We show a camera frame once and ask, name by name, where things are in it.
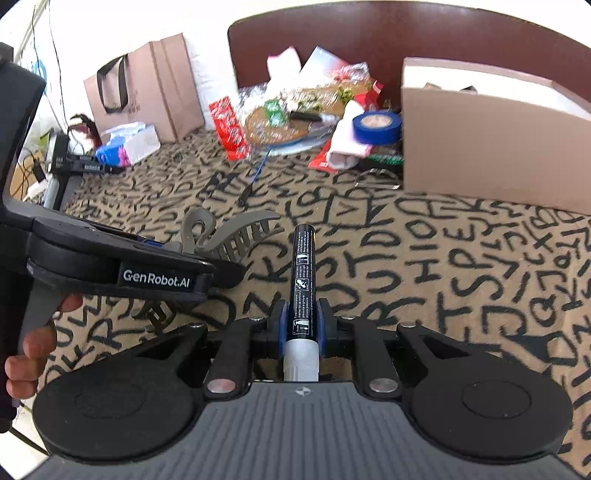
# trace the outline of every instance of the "gray ribbed panel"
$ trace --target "gray ribbed panel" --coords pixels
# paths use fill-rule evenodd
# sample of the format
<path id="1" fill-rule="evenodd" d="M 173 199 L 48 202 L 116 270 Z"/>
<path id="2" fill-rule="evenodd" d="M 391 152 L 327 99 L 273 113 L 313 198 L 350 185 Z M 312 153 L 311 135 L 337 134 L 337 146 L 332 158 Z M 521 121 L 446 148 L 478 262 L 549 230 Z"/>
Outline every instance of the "gray ribbed panel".
<path id="1" fill-rule="evenodd" d="M 575 480 L 555 457 L 509 466 L 448 455 L 420 437 L 395 403 L 351 383 L 255 383 L 209 404 L 195 428 L 142 462 L 92 466 L 51 457 L 29 480 Z"/>

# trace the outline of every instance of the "human hand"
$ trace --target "human hand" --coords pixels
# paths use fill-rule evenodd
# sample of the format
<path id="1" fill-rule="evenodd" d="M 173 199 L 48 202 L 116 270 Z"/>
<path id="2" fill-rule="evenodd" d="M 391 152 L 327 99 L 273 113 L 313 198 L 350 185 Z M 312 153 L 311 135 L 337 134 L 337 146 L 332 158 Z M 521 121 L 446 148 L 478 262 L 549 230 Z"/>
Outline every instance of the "human hand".
<path id="1" fill-rule="evenodd" d="M 68 295 L 58 307 L 60 312 L 73 312 L 82 306 L 82 296 Z M 23 341 L 24 355 L 9 356 L 4 363 L 8 380 L 6 390 L 12 398 L 31 398 L 37 392 L 39 377 L 45 370 L 47 356 L 57 347 L 57 333 L 52 322 L 29 332 Z"/>

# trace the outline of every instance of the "brown paper shopping bag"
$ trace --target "brown paper shopping bag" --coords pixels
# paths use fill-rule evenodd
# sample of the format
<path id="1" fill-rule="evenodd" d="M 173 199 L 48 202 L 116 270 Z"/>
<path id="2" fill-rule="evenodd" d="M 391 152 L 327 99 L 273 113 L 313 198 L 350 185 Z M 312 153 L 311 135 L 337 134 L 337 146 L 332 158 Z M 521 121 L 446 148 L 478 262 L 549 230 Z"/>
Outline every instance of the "brown paper shopping bag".
<path id="1" fill-rule="evenodd" d="M 101 134 L 144 122 L 161 142 L 176 142 L 204 124 L 182 34 L 111 60 L 84 84 Z"/>

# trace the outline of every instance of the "metal screw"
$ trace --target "metal screw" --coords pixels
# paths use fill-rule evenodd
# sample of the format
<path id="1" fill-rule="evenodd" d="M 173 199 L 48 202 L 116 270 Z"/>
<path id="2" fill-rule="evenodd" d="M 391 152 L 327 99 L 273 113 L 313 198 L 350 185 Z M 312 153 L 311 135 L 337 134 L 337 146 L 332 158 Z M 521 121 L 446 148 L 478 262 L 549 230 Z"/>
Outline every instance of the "metal screw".
<path id="1" fill-rule="evenodd" d="M 236 384 L 229 378 L 215 378 L 207 384 L 207 389 L 211 393 L 230 393 L 234 391 Z"/>
<path id="2" fill-rule="evenodd" d="M 374 378 L 369 387 L 376 393 L 392 393 L 398 389 L 398 383 L 391 378 Z"/>

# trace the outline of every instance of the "wooden headboard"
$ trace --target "wooden headboard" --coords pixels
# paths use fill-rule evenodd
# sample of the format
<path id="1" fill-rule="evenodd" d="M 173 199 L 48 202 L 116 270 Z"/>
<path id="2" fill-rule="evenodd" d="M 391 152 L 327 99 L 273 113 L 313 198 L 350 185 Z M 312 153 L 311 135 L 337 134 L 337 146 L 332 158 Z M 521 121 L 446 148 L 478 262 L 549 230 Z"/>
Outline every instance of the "wooden headboard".
<path id="1" fill-rule="evenodd" d="M 591 101 L 591 48 L 547 28 L 485 10 L 407 1 L 337 2 L 244 18 L 228 29 L 239 87 L 266 82 L 267 57 L 295 47 L 302 62 L 321 46 L 366 61 L 400 102 L 405 57 L 484 63 L 554 80 Z"/>

